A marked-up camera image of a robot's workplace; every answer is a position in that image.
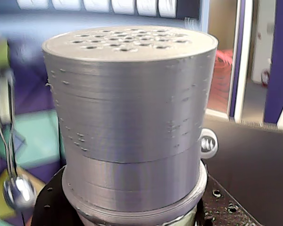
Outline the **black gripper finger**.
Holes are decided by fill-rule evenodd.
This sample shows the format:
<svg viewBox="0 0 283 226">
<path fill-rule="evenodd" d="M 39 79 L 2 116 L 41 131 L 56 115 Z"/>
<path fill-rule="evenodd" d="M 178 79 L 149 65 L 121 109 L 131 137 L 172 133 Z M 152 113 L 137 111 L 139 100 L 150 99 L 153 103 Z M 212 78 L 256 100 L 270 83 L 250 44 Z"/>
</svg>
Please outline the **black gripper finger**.
<svg viewBox="0 0 283 226">
<path fill-rule="evenodd" d="M 82 226 L 76 210 L 68 202 L 62 189 L 61 168 L 40 191 L 31 226 Z"/>
<path fill-rule="evenodd" d="M 196 226 L 258 226 L 258 221 L 211 175 L 197 206 Z"/>
</svg>

